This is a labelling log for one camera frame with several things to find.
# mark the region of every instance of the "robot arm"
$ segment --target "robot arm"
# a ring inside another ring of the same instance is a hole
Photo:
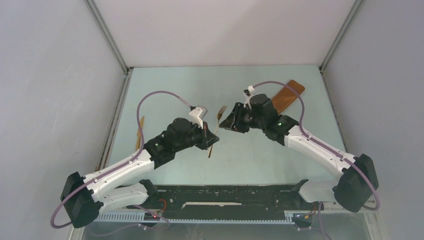
[[[296,120],[277,113],[272,101],[265,94],[254,94],[253,91],[252,87],[244,91],[245,103],[237,102],[219,127],[238,133],[246,133],[250,128],[261,129],[270,140],[309,156],[326,169],[334,177],[334,181],[317,183],[302,180],[296,191],[303,200],[308,203],[337,201],[345,209],[358,212],[372,192],[358,172],[343,160],[347,159],[355,164],[377,189],[379,184],[373,160],[365,154],[357,157],[336,149],[305,129],[302,132]]]
[[[149,180],[141,180],[131,186],[119,186],[137,177],[141,179],[143,173],[173,160],[179,151],[194,146],[207,150],[218,142],[219,138],[209,131],[208,123],[202,120],[206,112],[206,108],[198,106],[193,107],[189,114],[191,122],[185,118],[176,118],[165,131],[146,142],[141,154],[135,159],[133,158],[139,150],[100,171],[84,176],[75,172],[68,176],[61,195],[62,201],[76,188],[94,180],[64,204],[73,226],[84,227],[102,212],[141,205],[157,193]]]

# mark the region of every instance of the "white wall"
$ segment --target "white wall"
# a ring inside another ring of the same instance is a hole
[[[368,0],[325,77],[352,153],[374,159],[392,239],[423,239],[424,1]]]
[[[96,0],[131,67],[319,65],[355,0]]]
[[[65,239],[50,216],[94,169],[123,73],[83,0],[1,1],[0,43],[0,239]]]

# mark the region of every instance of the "wooden utensil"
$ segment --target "wooden utensil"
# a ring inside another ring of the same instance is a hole
[[[141,117],[140,120],[140,126],[141,129],[143,129],[143,125],[145,124],[145,116]],[[137,151],[138,149],[140,149],[140,141],[142,139],[142,133],[140,132],[140,129],[137,130],[137,142],[135,143],[135,150]]]
[[[287,85],[294,89],[299,95],[304,92],[305,87],[297,83],[295,80],[290,80]],[[290,104],[292,104],[298,96],[288,87],[283,87],[281,91],[279,91],[272,98],[272,105],[277,110],[278,114],[284,111]]]
[[[223,117],[223,114],[224,114],[224,112],[225,112],[226,109],[227,109],[227,106],[226,105],[222,106],[221,109],[219,110],[218,114],[216,115],[216,119],[218,119],[218,123],[216,124],[215,135],[217,134],[218,127],[220,125],[220,120]],[[210,146],[209,155],[207,156],[207,158],[209,158],[209,159],[211,158],[212,148],[213,147],[214,147],[214,145]]]

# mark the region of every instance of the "fork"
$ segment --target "fork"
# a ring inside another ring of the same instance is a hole
[[[218,127],[220,125],[220,120],[223,117],[223,114],[225,112],[225,110],[227,109],[227,106],[224,105],[221,107],[221,109],[219,110],[218,114],[216,115],[216,119],[218,119],[218,123],[216,124],[216,129],[215,129],[215,135],[217,135],[217,131],[218,131]],[[209,149],[209,156],[207,156],[207,158],[211,158],[211,154],[212,154],[212,148],[214,147],[214,145],[210,146]]]

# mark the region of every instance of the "light blue tabletop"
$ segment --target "light blue tabletop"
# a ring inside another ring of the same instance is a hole
[[[244,102],[243,90],[249,85],[263,81],[287,83],[291,79],[305,87],[301,95],[306,108],[304,127],[334,147],[343,149],[316,65],[149,67],[133,70],[108,164],[135,151],[137,105],[150,92],[171,91],[194,106],[205,106],[209,112],[203,120],[214,130],[219,109],[228,106],[222,119],[226,118],[235,102]],[[279,85],[268,84],[258,87],[255,92],[272,98],[280,89]],[[156,94],[149,97],[140,109],[140,116],[145,116],[145,139],[159,135],[175,118],[188,119],[189,111],[173,96]],[[300,112],[301,104],[296,100],[282,114],[298,120]],[[332,179],[307,156],[269,140],[259,129],[251,129],[245,134],[219,129],[217,135],[220,141],[213,147],[211,158],[208,158],[208,151],[192,147],[178,152],[173,161],[139,179],[150,179],[154,184],[181,185],[296,184],[302,179]]]

